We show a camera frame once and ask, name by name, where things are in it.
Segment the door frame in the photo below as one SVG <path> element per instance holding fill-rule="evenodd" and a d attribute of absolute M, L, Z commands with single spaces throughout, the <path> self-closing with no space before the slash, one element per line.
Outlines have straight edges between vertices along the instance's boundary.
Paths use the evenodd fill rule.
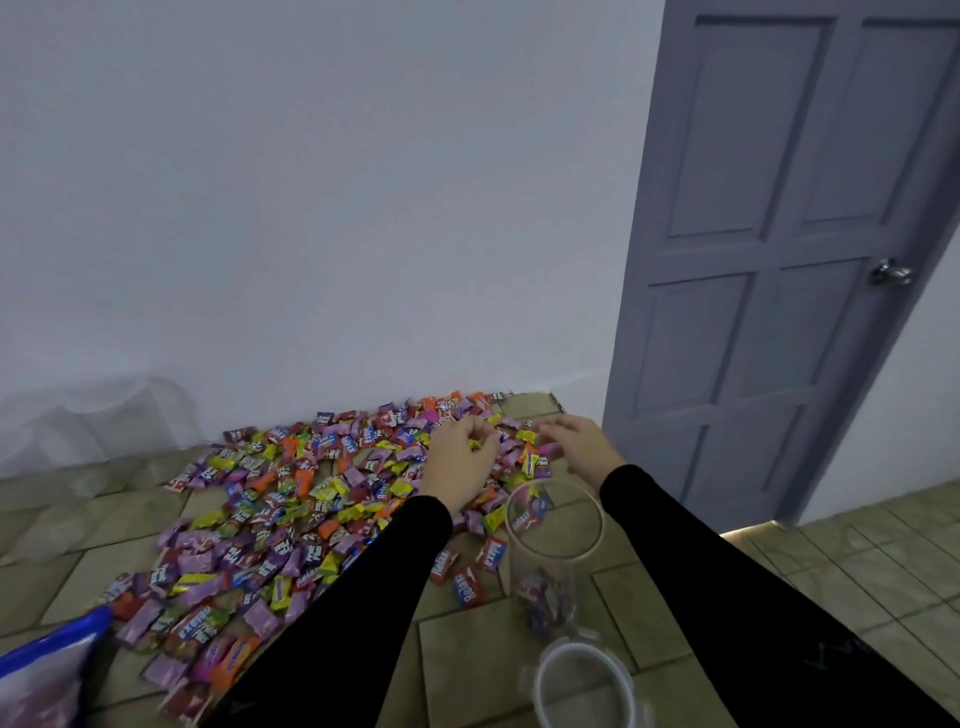
<path fill-rule="evenodd" d="M 960 225 L 960 131 L 954 148 L 933 194 L 924 204 L 920 222 L 908 246 L 911 258 L 903 265 L 914 271 L 914 281 L 902 289 L 889 291 L 875 316 L 852 366 L 844 377 L 840 396 L 827 413 L 800 467 L 783 494 L 775 518 L 796 523 L 816 490 L 827 465 L 840 447 L 847 430 L 874 384 L 876 375 L 893 349 L 931 274 L 940 262 L 947 244 Z"/>

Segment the door knob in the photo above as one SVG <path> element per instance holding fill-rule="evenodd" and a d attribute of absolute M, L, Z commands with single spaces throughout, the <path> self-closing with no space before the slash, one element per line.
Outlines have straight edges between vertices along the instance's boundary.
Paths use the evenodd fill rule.
<path fill-rule="evenodd" d="M 870 272 L 870 283 L 873 285 L 909 285 L 912 282 L 913 268 L 897 265 L 894 257 L 883 258 Z"/>

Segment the left hand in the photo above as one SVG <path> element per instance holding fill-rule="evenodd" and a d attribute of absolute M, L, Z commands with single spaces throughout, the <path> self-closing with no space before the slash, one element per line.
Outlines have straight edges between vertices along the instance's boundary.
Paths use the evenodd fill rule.
<path fill-rule="evenodd" d="M 469 440 L 481 438 L 483 447 L 470 450 Z M 487 482 L 499 452 L 500 433 L 487 421 L 470 415 L 443 423 L 430 433 L 420 495 L 435 497 L 451 515 L 459 513 Z"/>

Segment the door panel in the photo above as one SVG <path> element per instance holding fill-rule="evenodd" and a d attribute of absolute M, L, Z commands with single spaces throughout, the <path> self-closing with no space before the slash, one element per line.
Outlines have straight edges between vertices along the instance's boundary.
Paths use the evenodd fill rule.
<path fill-rule="evenodd" d="M 667 0 L 604 427 L 724 530 L 774 518 L 960 129 L 952 0 Z"/>

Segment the hand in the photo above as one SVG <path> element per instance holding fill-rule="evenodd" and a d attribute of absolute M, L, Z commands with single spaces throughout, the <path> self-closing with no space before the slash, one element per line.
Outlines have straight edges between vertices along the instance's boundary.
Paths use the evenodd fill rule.
<path fill-rule="evenodd" d="M 547 415 L 534 423 L 537 445 L 556 443 L 549 458 L 565 457 L 570 471 L 582 477 L 597 491 L 607 475 L 626 465 L 600 426 L 586 417 Z"/>
<path fill-rule="evenodd" d="M 483 448 L 471 451 L 469 440 L 481 437 Z M 435 497 L 451 515 L 459 513 L 487 482 L 499 452 L 500 434 L 485 420 L 471 415 L 443 423 L 430 433 L 420 495 Z"/>

